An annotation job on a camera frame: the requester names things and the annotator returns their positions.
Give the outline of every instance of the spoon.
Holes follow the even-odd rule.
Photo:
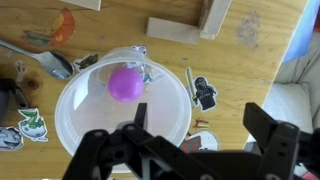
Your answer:
[[[55,51],[45,51],[40,54],[33,54],[1,40],[0,46],[12,49],[18,53],[37,59],[40,62],[41,66],[47,71],[47,73],[57,79],[68,79],[73,74],[74,68],[72,64],[66,57]]]

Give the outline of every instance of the clear plastic bowl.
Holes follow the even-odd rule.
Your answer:
[[[107,84],[112,71],[128,62],[144,63],[154,81],[145,84],[138,99],[122,103],[110,95]],[[148,104],[147,131],[179,146],[191,121],[185,87],[173,73],[145,55],[131,48],[115,49],[77,74],[63,90],[55,112],[58,137],[73,156],[86,132],[102,128],[111,134],[120,122],[134,119],[141,102]],[[130,170],[124,164],[113,168],[113,173],[127,172]]]

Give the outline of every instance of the wooden table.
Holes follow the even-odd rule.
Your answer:
[[[149,16],[197,25],[200,0],[105,0],[100,12],[52,0],[0,0],[0,39],[31,52],[56,50],[71,61],[93,52],[130,45],[145,45],[150,58],[177,75],[187,85],[184,72],[205,76],[218,90],[217,107],[196,118],[210,121],[210,130],[219,138],[220,149],[242,149],[247,131],[242,125],[246,102],[261,105],[277,73],[292,32],[307,0],[233,0],[220,34],[214,41],[200,39],[188,45],[145,36]],[[23,30],[45,33],[63,8],[76,20],[71,38],[57,47],[34,47],[24,43]],[[48,127],[48,143],[32,142],[15,152],[0,152],[0,178],[60,178],[71,156],[60,143],[54,127],[54,111],[68,80],[46,74],[30,58],[1,49],[0,77],[16,78],[14,62],[25,61],[27,74],[19,85],[32,107],[39,108]],[[39,87],[30,87],[28,82]],[[6,121],[1,125],[17,127],[22,120],[13,98]]]

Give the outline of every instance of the wooden block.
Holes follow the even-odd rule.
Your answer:
[[[200,37],[214,39],[218,35],[231,0],[204,0],[199,19]]]
[[[196,26],[149,17],[147,36],[197,44],[200,30]]]
[[[75,4],[89,9],[100,11],[101,0],[60,0],[70,4]]]

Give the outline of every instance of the purple ball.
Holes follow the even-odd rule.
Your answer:
[[[112,97],[120,102],[128,103],[141,96],[143,81],[138,72],[123,68],[111,75],[108,88]]]

